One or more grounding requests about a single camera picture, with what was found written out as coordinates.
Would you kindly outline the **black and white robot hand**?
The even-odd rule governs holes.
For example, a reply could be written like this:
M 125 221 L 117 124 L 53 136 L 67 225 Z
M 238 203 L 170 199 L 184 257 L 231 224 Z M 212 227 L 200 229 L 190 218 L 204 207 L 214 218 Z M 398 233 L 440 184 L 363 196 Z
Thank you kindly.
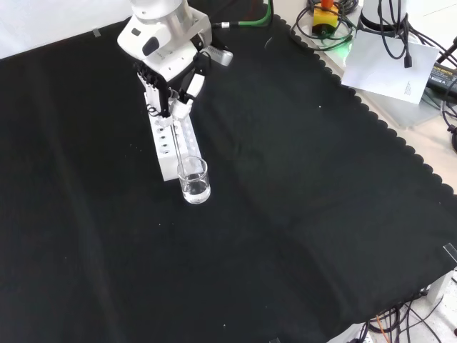
M 152 21 L 133 15 L 117 41 L 135 58 L 149 108 L 161 125 L 187 117 L 212 67 L 208 16 L 194 10 Z

